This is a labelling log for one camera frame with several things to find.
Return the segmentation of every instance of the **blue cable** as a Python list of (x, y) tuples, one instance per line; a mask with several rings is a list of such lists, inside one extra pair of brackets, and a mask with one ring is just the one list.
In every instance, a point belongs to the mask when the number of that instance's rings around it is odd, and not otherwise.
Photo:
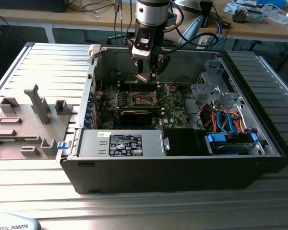
[(217, 19), (213, 18), (213, 20), (217, 23), (217, 26), (218, 26), (218, 29), (219, 29), (219, 38), (220, 38), (220, 37), (221, 37), (221, 33), (222, 33), (221, 25), (220, 25), (220, 23), (219, 23), (219, 21), (218, 21)]
[(231, 115), (228, 111), (222, 109), (220, 110), (217, 115), (216, 115), (216, 123), (217, 123), (217, 126), (225, 133), (225, 134), (228, 134), (228, 132), (221, 126), (220, 124), (220, 117), (221, 117), (221, 113), (222, 112), (225, 112), (228, 116), (228, 123), (229, 123), (229, 127), (230, 127), (230, 130), (233, 132), (233, 133), (237, 133), (237, 130), (235, 128), (235, 126), (232, 124), (232, 119), (231, 119)]

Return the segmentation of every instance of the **slotted metal surface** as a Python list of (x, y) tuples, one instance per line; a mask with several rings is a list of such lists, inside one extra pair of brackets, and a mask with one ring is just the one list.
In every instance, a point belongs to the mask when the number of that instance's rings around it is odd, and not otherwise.
[(288, 144), (288, 87), (253, 52), (228, 51), (228, 54)]
[[(32, 49), (26, 48), (19, 66), (46, 63), (53, 68), (71, 66), (72, 62), (85, 66), (86, 54), (70, 54), (70, 51), (84, 52), (83, 47), (88, 49), (83, 45), (35, 44)], [(49, 50), (54, 55), (42, 54)], [(48, 75), (48, 71), (52, 71), (51, 74), (55, 71), (55, 75)], [(64, 98), (74, 105), (66, 134), (66, 139), (71, 139), (80, 104), (77, 95), (82, 90), (85, 74), (66, 76), (55, 69), (35, 72), (34, 75), (11, 74), (0, 90), (0, 99), (7, 90), (17, 93), (17, 89), (28, 83), (40, 82), (47, 101)], [(62, 95), (63, 90), (68, 91), (68, 95)], [(280, 117), (271, 115), (276, 120)], [(281, 121), (285, 122), (288, 115), (283, 118)], [(283, 135), (288, 140), (288, 133)], [(288, 230), (288, 167), (277, 174), (263, 176), (245, 190), (79, 195), (54, 160), (0, 161), (0, 212), (36, 218), (44, 230)]]

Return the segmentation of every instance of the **electronic component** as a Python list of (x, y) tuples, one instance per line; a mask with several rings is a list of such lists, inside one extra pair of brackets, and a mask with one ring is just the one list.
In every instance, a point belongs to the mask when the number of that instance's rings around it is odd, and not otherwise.
[(258, 9), (247, 9), (243, 6), (238, 6), (234, 14), (232, 15), (232, 20), (236, 23), (261, 23), (264, 19), (263, 13)]
[(153, 114), (146, 111), (123, 111), (120, 113), (120, 122), (127, 126), (146, 126), (153, 121)]

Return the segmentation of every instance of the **small device on desk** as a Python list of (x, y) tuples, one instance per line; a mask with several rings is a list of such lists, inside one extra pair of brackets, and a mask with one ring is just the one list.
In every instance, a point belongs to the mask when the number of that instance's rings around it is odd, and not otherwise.
[(261, 23), (264, 19), (263, 13), (258, 9), (247, 9), (238, 6), (235, 13), (232, 15), (232, 20), (236, 23)]
[(0, 0), (0, 9), (39, 10), (63, 13), (69, 0)]

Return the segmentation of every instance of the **workbench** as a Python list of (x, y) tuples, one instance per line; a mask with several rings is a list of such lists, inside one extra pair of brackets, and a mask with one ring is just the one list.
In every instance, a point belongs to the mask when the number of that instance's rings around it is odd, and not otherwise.
[[(48, 103), (64, 99), (73, 104), (65, 135), (71, 139), (88, 49), (39, 43), (24, 47), (0, 81), (0, 101), (12, 96), (30, 103), (20, 92), (38, 84)], [(288, 230), (288, 167), (244, 190), (80, 195), (55, 160), (0, 161), (0, 212), (35, 218), (45, 230)]]
[[(83, 5), (92, 3), (93, 0), (83, 0)], [(231, 29), (228, 38), (245, 39), (254, 41), (274, 41), (288, 42), (288, 24), (281, 25), (267, 18), (261, 24), (258, 23), (234, 23), (232, 14), (223, 12), (226, 4), (230, 0), (215, 0), (215, 6), (218, 14), (224, 21), (231, 23)], [(101, 4), (89, 6), (87, 9), (96, 9), (105, 5), (111, 4), (111, 1), (104, 1)], [(74, 8), (81, 10), (79, 1), (76, 1)], [(9, 25), (42, 27), (46, 31), (49, 43), (55, 43), (55, 38), (52, 29), (80, 29), (80, 30), (99, 30), (113, 31), (114, 27), (114, 10), (113, 6), (103, 8), (99, 11), (99, 18), (94, 18), (84, 12), (76, 12), (67, 9), (65, 13), (54, 13), (49, 11), (25, 11), (25, 10), (2, 10), (2, 16)], [(135, 23), (135, 4), (132, 4), (133, 21), (130, 32), (134, 32)], [(126, 31), (130, 21), (130, 7), (128, 3), (123, 3), (123, 31)], [(0, 19), (0, 25), (5, 25), (5, 22)], [(117, 21), (117, 30), (120, 30), (120, 20)], [(209, 21), (207, 28), (201, 28), (200, 33), (211, 32), (216, 33), (215, 22)]]

